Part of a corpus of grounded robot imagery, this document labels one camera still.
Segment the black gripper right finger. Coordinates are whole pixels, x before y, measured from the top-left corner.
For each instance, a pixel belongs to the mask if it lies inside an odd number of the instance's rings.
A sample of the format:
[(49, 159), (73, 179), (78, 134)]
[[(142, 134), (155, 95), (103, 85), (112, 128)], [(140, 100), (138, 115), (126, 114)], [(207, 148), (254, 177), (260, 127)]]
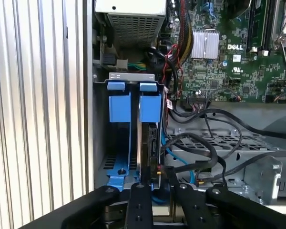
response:
[(195, 190), (178, 181), (174, 167), (166, 167), (165, 173), (190, 229), (286, 229), (284, 214), (225, 187)]

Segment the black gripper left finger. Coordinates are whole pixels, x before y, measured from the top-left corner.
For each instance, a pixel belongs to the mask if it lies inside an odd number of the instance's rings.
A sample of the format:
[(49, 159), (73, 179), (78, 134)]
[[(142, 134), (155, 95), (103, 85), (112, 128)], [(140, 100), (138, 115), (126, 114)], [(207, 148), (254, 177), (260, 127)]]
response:
[(153, 227), (150, 168), (141, 169), (140, 182), (119, 191), (96, 190), (26, 224), (24, 229), (151, 229)]

